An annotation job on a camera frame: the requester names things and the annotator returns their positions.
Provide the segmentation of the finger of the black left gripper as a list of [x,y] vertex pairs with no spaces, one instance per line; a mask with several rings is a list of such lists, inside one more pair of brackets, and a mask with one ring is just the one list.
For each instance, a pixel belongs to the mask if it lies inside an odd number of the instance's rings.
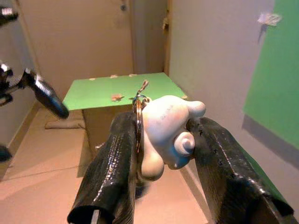
[[0,7],[0,24],[5,25],[7,23],[17,20],[19,14],[12,7]]
[[66,119],[69,111],[57,96],[55,90],[37,73],[26,68],[24,70],[24,82],[31,88],[36,99],[50,110],[58,118]]

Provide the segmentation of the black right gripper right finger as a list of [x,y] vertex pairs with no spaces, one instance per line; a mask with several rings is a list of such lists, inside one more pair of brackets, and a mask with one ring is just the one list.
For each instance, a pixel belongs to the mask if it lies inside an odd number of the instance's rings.
[[216,224],[297,224],[294,210],[259,164],[217,122],[190,119],[194,158]]

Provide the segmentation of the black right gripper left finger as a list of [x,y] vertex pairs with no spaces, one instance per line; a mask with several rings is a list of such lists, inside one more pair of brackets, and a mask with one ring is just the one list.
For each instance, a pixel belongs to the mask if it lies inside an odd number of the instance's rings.
[[96,210],[100,212],[101,223],[134,222],[135,129],[133,112],[122,112],[113,119],[107,141],[85,172],[68,223],[89,224]]

